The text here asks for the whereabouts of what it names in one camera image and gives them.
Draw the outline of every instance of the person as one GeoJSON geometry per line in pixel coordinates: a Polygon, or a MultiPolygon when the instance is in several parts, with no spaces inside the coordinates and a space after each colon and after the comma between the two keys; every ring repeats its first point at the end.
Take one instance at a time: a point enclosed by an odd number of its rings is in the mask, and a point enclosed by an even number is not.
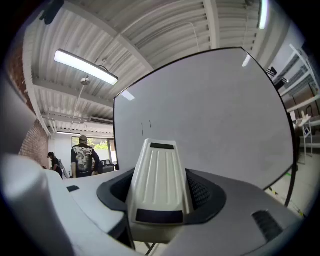
{"type": "Polygon", "coordinates": [[[88,146],[88,139],[82,135],[79,137],[79,145],[71,150],[71,170],[73,178],[82,178],[98,174],[100,159],[95,150],[88,146]]]}
{"type": "Polygon", "coordinates": [[[49,152],[48,153],[48,158],[51,159],[52,170],[57,172],[61,176],[61,179],[62,179],[62,170],[61,170],[60,165],[59,165],[59,159],[56,158],[56,156],[55,156],[55,154],[53,152],[49,152]]]}

